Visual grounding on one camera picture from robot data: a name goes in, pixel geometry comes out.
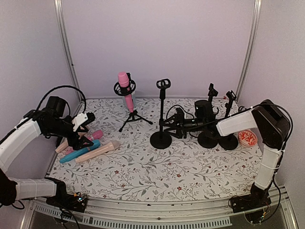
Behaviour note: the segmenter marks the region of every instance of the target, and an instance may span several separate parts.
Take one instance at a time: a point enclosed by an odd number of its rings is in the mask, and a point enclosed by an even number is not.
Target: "metal frame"
[[[61,39],[62,39],[64,51],[65,51],[65,54],[66,54],[66,59],[67,59],[67,62],[68,62],[70,73],[71,73],[72,83],[75,87],[80,88],[79,83],[78,83],[78,79],[77,79],[77,76],[76,76],[76,71],[75,71],[75,68],[74,68],[74,64],[73,64],[73,61],[72,61],[71,51],[70,51],[70,48],[69,48],[67,31],[66,31],[66,27],[65,27],[65,23],[64,23],[64,18],[63,18],[62,3],[61,3],[61,0],[54,0],[54,3],[55,3],[55,10],[56,10],[58,26],[59,26],[59,30],[61,32]],[[241,93],[242,93],[242,90],[243,90],[243,87],[244,87],[244,83],[245,83],[245,80],[246,80],[246,75],[247,75],[250,60],[251,60],[252,50],[253,50],[253,46],[254,46],[256,31],[257,31],[257,28],[258,28],[258,22],[259,22],[259,17],[260,17],[260,12],[261,12],[261,5],[262,5],[262,0],[255,0],[248,47],[247,47],[247,51],[246,51],[246,56],[245,56],[243,68],[242,68],[242,73],[241,73],[241,76],[240,76],[240,79],[239,79],[239,82],[238,82],[238,86],[237,86],[237,89],[236,89],[236,101],[237,102],[239,101],[239,99],[241,97]],[[76,94],[77,94],[77,97],[78,97],[79,101],[81,101],[81,96],[80,96],[79,92],[76,92]]]
[[[286,224],[289,229],[297,229],[298,226],[286,189],[281,186],[280,190]],[[269,194],[272,200],[271,205],[277,205],[279,198],[277,189],[271,188]],[[232,209],[228,207],[229,198],[177,202],[139,202],[89,198],[85,213],[74,212],[74,214],[80,224],[104,229],[118,228],[117,225],[126,229],[191,229],[219,228],[221,225],[217,225],[217,222],[229,219],[231,216],[258,210],[233,213]],[[33,210],[56,218],[60,217],[58,208],[47,205],[45,199],[38,198],[32,202],[34,205],[29,207],[31,211],[27,211],[27,217],[31,217]],[[207,225],[209,222],[214,222],[214,225]],[[204,223],[207,227],[199,227],[200,224]],[[230,220],[226,221],[227,226],[228,224],[231,224]]]
[[[61,33],[61,41],[62,41],[64,51],[65,51],[65,54],[66,54],[66,59],[67,59],[67,63],[68,63],[69,70],[70,70],[72,84],[73,84],[74,87],[77,87],[79,89],[80,85],[79,85],[78,79],[76,77],[76,71],[75,71],[75,68],[74,68],[72,55],[71,55],[71,51],[70,51],[70,47],[69,47],[65,21],[64,21],[64,18],[63,18],[61,0],[54,0],[54,3],[55,3],[55,11],[56,11],[57,22],[58,22],[59,30],[60,30],[60,33]],[[77,96],[77,98],[80,102],[81,101],[81,94],[77,91],[75,91],[75,93],[76,93],[76,96]]]
[[[34,214],[34,206],[35,206],[35,202],[29,201],[29,204],[25,209],[25,214],[23,216],[20,229],[28,229],[30,227],[31,220]]]
[[[262,0],[255,0],[248,48],[247,48],[246,56],[245,56],[245,59],[244,59],[242,73],[241,73],[239,83],[238,83],[238,86],[237,86],[237,89],[236,89],[236,101],[237,102],[239,101],[239,99],[241,97],[243,87],[244,87],[244,83],[245,83],[246,76],[247,76],[247,72],[248,72],[248,69],[249,69],[251,55],[252,55],[252,51],[253,51],[253,47],[254,47],[254,41],[255,41],[256,32],[257,32],[257,28],[258,28],[261,6],[262,6]]]

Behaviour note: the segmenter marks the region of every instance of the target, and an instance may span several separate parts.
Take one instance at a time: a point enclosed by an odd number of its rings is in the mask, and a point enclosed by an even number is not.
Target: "white floral mat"
[[[194,114],[195,101],[166,99],[164,112],[179,104]],[[225,99],[214,100],[214,108],[219,108],[217,117],[224,116],[226,102]],[[149,139],[159,129],[160,100],[137,99],[135,106],[139,115],[154,124],[128,123],[120,133],[118,130],[129,115],[122,99],[88,100],[87,112],[96,116],[89,125],[90,133],[102,129],[102,145],[118,140],[121,146],[81,164],[76,164],[75,160],[60,164],[64,156],[60,153],[50,177],[63,180],[71,193],[81,191],[92,197],[122,200],[201,200],[249,192],[262,157],[258,146],[239,145],[232,151],[219,145],[205,149],[188,135],[186,139],[173,137],[169,148],[157,150]],[[232,113],[236,111],[237,105],[234,105]]]

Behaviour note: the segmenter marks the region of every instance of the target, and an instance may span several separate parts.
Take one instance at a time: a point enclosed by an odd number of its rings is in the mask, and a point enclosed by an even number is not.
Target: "microphone handle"
[[[133,112],[133,102],[132,102],[132,95],[129,94],[125,96],[126,104],[129,109],[129,111],[132,113]]]

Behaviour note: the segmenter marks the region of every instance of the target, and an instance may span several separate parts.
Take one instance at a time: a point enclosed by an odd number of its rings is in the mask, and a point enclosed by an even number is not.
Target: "microphone clip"
[[[128,76],[128,79],[129,79],[129,85],[127,87],[121,87],[119,82],[117,82],[115,85],[114,85],[114,92],[118,95],[118,96],[127,96],[131,93],[134,92],[135,90],[135,82],[131,79],[131,75],[130,73],[126,73],[127,76]]]

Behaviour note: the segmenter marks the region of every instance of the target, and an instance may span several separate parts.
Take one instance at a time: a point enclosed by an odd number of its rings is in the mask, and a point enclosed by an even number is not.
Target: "white wall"
[[[35,109],[51,88],[71,84],[54,2],[3,0],[0,8],[0,138],[29,110]],[[75,109],[73,90],[59,95]],[[55,149],[54,140],[35,139],[12,163],[7,174],[19,178],[43,178]],[[0,228],[18,228],[24,211],[0,209]]]
[[[65,0],[63,12],[81,89],[114,97],[117,74],[131,72],[137,95],[219,95],[237,88],[254,0]]]
[[[241,105],[269,98],[294,120],[276,176],[284,184],[300,228],[305,228],[305,1],[264,0]]]

